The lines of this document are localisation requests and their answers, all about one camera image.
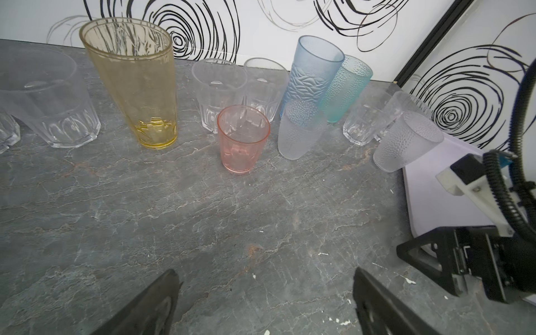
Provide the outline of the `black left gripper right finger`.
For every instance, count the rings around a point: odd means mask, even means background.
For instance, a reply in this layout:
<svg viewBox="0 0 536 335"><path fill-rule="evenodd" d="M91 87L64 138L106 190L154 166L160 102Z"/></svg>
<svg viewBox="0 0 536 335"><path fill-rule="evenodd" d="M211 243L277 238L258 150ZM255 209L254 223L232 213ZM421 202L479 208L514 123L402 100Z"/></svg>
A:
<svg viewBox="0 0 536 335"><path fill-rule="evenodd" d="M361 267L354 274L353 299L363 334L438 333Z"/></svg>

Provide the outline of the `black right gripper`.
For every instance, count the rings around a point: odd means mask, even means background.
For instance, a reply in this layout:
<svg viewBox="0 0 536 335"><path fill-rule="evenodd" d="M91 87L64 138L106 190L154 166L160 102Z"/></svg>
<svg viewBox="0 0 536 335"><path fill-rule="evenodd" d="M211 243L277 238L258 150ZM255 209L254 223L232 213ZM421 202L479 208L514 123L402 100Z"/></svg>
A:
<svg viewBox="0 0 536 335"><path fill-rule="evenodd" d="M489 300L511 304L535 294L535 245L501 237L493 226L439 227L396 247L398 257L451 295L467 292L466 275Z"/></svg>

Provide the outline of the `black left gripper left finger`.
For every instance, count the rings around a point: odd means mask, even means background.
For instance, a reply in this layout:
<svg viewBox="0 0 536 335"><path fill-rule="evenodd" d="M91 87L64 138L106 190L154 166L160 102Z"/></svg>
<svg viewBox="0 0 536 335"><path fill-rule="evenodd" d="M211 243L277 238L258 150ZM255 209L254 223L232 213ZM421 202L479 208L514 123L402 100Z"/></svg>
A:
<svg viewBox="0 0 536 335"><path fill-rule="evenodd" d="M169 334L182 283L176 271L162 275L94 334Z"/></svg>

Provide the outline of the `teal dimpled plastic glass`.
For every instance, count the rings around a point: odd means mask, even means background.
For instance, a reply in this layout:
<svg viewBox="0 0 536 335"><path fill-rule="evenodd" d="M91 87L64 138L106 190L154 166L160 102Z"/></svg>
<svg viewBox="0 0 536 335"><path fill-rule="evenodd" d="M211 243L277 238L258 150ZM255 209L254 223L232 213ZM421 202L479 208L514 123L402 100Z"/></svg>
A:
<svg viewBox="0 0 536 335"><path fill-rule="evenodd" d="M319 109L324 112L328 123L338 122L350 106L359 98L374 72L362 60L345 55Z"/></svg>

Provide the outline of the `tall blue textured glass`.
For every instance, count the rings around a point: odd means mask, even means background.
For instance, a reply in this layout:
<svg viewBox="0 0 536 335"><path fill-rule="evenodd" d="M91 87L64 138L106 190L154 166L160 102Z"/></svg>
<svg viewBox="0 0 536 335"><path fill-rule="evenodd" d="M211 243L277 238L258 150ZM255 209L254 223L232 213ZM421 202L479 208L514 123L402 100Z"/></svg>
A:
<svg viewBox="0 0 536 335"><path fill-rule="evenodd" d="M286 104L292 100L318 105L345 58L343 51L328 40L311 35L300 36L279 115L283 115Z"/></svg>

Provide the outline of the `tall yellow plastic glass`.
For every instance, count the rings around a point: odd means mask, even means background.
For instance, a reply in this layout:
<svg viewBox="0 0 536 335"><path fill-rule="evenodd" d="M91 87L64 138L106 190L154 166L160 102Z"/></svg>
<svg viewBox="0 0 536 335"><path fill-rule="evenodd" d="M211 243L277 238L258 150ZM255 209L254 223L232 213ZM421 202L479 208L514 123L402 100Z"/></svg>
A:
<svg viewBox="0 0 536 335"><path fill-rule="evenodd" d="M79 31L100 79L144 147L177 139L173 42L163 28L135 18L100 18Z"/></svg>

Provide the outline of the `lilac plastic tray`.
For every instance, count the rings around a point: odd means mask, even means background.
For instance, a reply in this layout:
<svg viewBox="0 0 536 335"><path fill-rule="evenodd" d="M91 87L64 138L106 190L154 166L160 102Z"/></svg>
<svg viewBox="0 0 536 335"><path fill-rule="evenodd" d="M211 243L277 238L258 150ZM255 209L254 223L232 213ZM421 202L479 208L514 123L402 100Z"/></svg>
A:
<svg viewBox="0 0 536 335"><path fill-rule="evenodd" d="M439 227L495 227L469 199L451 195L436 178L466 154L483 151L446 135L436 148L403 168L413 238ZM522 300L534 304L535 294Z"/></svg>

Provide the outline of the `frosted dimpled glass right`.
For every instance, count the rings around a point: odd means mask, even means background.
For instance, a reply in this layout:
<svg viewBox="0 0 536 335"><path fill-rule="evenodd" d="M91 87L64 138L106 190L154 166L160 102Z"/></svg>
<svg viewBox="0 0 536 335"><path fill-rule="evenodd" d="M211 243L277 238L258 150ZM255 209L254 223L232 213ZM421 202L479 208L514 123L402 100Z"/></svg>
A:
<svg viewBox="0 0 536 335"><path fill-rule="evenodd" d="M406 112L396 120L373 155L374 163L393 173L444 141L443 132L423 114Z"/></svg>

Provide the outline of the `frosted dimpled glass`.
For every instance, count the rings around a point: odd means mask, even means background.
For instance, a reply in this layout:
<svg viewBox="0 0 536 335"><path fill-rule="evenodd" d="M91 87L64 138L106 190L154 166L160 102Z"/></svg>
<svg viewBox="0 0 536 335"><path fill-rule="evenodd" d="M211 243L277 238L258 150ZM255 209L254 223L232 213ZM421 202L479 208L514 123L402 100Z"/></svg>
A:
<svg viewBox="0 0 536 335"><path fill-rule="evenodd" d="M444 141L443 132L423 114L406 112L396 120L373 155L374 163L393 173Z"/></svg>
<svg viewBox="0 0 536 335"><path fill-rule="evenodd" d="M318 109L316 103L289 100L279 127L279 153L292 161L301 158L320 139L326 125L325 113Z"/></svg>

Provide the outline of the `clear faceted tumbler right front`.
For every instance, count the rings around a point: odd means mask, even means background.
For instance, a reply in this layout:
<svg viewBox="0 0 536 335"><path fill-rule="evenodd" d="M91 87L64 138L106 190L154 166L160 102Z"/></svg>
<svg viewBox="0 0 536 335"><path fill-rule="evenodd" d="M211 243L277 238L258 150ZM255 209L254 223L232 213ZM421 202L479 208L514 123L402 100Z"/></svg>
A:
<svg viewBox="0 0 536 335"><path fill-rule="evenodd" d="M385 106L391 98L386 86L369 85L351 106L343 125L343 135L354 145L364 146L371 142L389 121Z"/></svg>

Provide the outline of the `small pink plastic glass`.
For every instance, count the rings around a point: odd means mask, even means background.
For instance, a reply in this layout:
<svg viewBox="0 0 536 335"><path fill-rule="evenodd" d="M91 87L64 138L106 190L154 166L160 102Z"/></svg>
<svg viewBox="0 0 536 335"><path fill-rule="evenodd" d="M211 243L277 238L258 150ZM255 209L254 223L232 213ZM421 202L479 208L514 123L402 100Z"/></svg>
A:
<svg viewBox="0 0 536 335"><path fill-rule="evenodd" d="M269 120L253 107L224 108L216 119L223 166L234 174L247 174L258 161L271 133Z"/></svg>

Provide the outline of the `frosted dimpled glass left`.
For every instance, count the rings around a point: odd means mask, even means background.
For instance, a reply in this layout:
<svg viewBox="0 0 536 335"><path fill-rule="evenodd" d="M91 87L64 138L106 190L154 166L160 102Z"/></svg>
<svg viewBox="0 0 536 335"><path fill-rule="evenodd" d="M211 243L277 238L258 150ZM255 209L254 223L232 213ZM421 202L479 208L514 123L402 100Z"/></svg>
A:
<svg viewBox="0 0 536 335"><path fill-rule="evenodd" d="M325 113L318 109L316 103L289 100L279 127L279 153L292 161L301 158L320 139L326 125Z"/></svg>

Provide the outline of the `clear faceted tumbler far left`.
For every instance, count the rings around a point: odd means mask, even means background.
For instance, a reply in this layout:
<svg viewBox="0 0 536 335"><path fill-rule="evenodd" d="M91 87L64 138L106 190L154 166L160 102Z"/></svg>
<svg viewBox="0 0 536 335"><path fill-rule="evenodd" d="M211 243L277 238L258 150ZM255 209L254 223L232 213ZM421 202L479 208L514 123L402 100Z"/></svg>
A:
<svg viewBox="0 0 536 335"><path fill-rule="evenodd" d="M10 114L1 109L0 117L0 154L2 154L10 147L17 144L20 141L21 136L20 126Z"/></svg>

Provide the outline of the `clear faceted tumbler middle front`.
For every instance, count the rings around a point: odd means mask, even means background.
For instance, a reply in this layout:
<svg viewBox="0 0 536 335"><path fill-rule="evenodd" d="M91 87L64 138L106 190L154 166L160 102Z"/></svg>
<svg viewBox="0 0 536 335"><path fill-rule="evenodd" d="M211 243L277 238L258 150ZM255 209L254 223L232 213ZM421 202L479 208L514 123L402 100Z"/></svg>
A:
<svg viewBox="0 0 536 335"><path fill-rule="evenodd" d="M203 59L192 67L195 93L202 127L218 133L217 117L229 106L242 105L246 94L247 73L224 59Z"/></svg>

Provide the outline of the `clear faceted tumbler middle back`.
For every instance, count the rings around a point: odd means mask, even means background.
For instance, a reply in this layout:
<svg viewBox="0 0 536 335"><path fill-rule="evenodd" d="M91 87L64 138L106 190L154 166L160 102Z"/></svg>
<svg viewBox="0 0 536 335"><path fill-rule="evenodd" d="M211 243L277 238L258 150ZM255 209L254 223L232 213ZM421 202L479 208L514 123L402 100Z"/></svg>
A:
<svg viewBox="0 0 536 335"><path fill-rule="evenodd" d="M244 70L247 73L244 104L260 111L272 123L288 85L289 72L281 64L262 57L248 59Z"/></svg>

